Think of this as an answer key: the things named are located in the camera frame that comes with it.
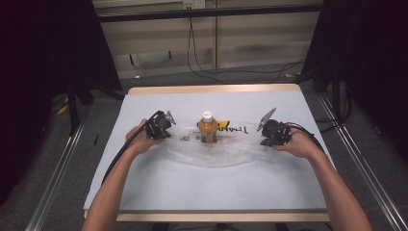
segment black pole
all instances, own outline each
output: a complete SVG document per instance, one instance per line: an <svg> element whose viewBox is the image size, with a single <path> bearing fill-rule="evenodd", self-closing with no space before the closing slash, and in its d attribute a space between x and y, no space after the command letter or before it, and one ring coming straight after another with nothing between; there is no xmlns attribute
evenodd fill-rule
<svg viewBox="0 0 408 231"><path fill-rule="evenodd" d="M342 124L343 118L340 105L340 70L336 64L333 66L332 101L334 115L336 116L338 123Z"/></svg>
<svg viewBox="0 0 408 231"><path fill-rule="evenodd" d="M69 136L72 136L74 135L79 125L78 110L76 106L76 96L72 78L69 78L69 83L66 92L68 94L69 117L71 120L71 131L69 132Z"/></svg>
<svg viewBox="0 0 408 231"><path fill-rule="evenodd" d="M119 22L119 21L142 21L171 18L189 18L189 17L208 17L208 16L231 16L231 15L248 15L248 14L269 14L269 13L308 13L320 12L322 4L306 5L286 5L274 7L257 7L257 8L219 8L219 9L199 9L199 10L182 10L166 11L153 13L109 13L100 14L95 17L71 17L59 20L66 22L78 21L85 22Z"/></svg>

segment transparent plastic sheet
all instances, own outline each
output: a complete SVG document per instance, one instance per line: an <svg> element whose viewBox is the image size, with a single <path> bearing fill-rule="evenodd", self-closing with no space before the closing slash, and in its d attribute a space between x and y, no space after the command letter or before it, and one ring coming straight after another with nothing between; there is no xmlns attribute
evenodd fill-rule
<svg viewBox="0 0 408 231"><path fill-rule="evenodd" d="M173 126L164 148L171 158L198 167L233 167L254 160L273 161L274 152L261 146L264 139L257 125L239 122L217 130L217 142L204 143L198 128Z"/></svg>

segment plastic bottle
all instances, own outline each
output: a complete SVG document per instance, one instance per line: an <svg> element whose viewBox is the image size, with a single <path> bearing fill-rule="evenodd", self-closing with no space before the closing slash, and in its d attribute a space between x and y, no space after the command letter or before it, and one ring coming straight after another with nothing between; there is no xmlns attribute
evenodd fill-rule
<svg viewBox="0 0 408 231"><path fill-rule="evenodd" d="M217 142L218 123L211 112L204 112L202 119L198 122L201 132L201 141L206 143Z"/></svg>

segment wire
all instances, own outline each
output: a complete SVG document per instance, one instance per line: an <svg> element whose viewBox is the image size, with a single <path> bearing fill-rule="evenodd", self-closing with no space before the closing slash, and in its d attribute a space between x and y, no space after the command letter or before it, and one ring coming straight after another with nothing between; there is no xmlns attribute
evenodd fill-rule
<svg viewBox="0 0 408 231"><path fill-rule="evenodd" d="M201 71L203 71L204 73L207 73L207 74L222 74L222 73L275 74L275 73L279 73L277 77L275 77L272 81L268 82L268 84L271 84L271 83L275 82L275 81L280 77L280 75L282 74L283 71L288 70L288 69L291 69L291 68L293 68L293 67L294 67L295 65L297 65L297 64L304 64L304 60L305 60L305 59L301 59L301 60L299 60L299 61L297 61L297 62L295 62L295 63L285 64L285 65L284 65L283 67L281 67L279 70L273 70L273 71L257 71L257 70L220 70L220 71L208 71L208 70L205 70L205 69L203 69L203 68L201 67L201 65L199 64L198 59L197 59L194 29L193 29L193 27L192 27L192 20L191 20L191 18L190 18L189 47L188 47L188 51L187 51L187 64L188 64L190 70L192 71L192 73L194 73L194 74L196 74L196 75L198 75L198 76L200 76L200 77L212 79L212 80L218 81L218 82L220 82L220 83L222 83L222 84L226 84L226 85L228 85L228 83L223 82L223 81L221 81L221 80L218 80L217 78L213 78L213 77L210 77L210 76L205 76L205 75L198 74L197 72L195 72L195 71L191 68L191 65L190 65L191 38L192 38L192 45L193 45L193 53L194 53L195 62L196 62L196 64L197 64L198 68L199 68Z"/></svg>
<svg viewBox="0 0 408 231"><path fill-rule="evenodd" d="M320 118L316 119L315 122L336 122L336 124L333 124L330 127L324 128L320 130L321 133L328 132L332 129L339 128L339 124L344 124L350 117L352 111L352 105L351 105L351 96L350 92L348 89L345 89L345 96L344 96L344 103L343 103L343 114L340 119L338 118Z"/></svg>
<svg viewBox="0 0 408 231"><path fill-rule="evenodd" d="M140 133L144 130L144 127L147 125L147 123L149 123L149 122L153 119L153 117L154 117L155 115L157 115L158 113L159 113L159 111L156 112L155 114L153 114L148 120L146 120L146 121L144 122L144 124L143 124L138 130L136 130L136 132L123 144L123 146L122 146L122 147L120 148L120 150L117 152L115 158L112 160L111 164L109 165L109 167L108 167L108 169L107 169L107 171L106 171L106 173L105 173L105 176L103 177L102 184L105 182L105 180L106 180L106 178L108 177L109 173L112 171L112 169L113 169L114 166L116 165L116 162L119 160L119 158L122 156L122 154L126 151L126 149L128 148L129 144L135 139L135 137L136 137L138 134L140 134Z"/></svg>
<svg viewBox="0 0 408 231"><path fill-rule="evenodd" d="M306 128L300 126L300 125L297 124L297 123L289 122L289 124L284 124L284 123L281 122L281 123L280 123L280 126L274 127L274 128L272 128L272 129L270 129L270 130L268 130L268 131L269 131L269 132L276 132L276 131L279 131L279 130L281 130L281 129L286 129L286 128L289 128L289 129L291 129L291 128L298 129L298 130L304 132L304 133L316 144L316 146L317 146L322 152L325 152L324 149L323 149L323 147L321 146L320 142L318 141L318 139L316 139L315 134L310 133L308 130L306 130Z"/></svg>
<svg viewBox="0 0 408 231"><path fill-rule="evenodd" d="M330 224L328 224L328 223L324 223L326 226L327 226L327 228L329 228L331 231L333 231L334 229L333 229L333 227L330 225Z"/></svg>

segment bottle cap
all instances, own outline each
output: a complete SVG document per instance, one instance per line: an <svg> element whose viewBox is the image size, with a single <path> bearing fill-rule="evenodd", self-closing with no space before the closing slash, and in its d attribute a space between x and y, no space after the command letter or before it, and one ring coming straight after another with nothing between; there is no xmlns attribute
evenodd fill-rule
<svg viewBox="0 0 408 231"><path fill-rule="evenodd" d="M213 114L211 112L204 112L203 113L203 121L204 122L213 122Z"/></svg>

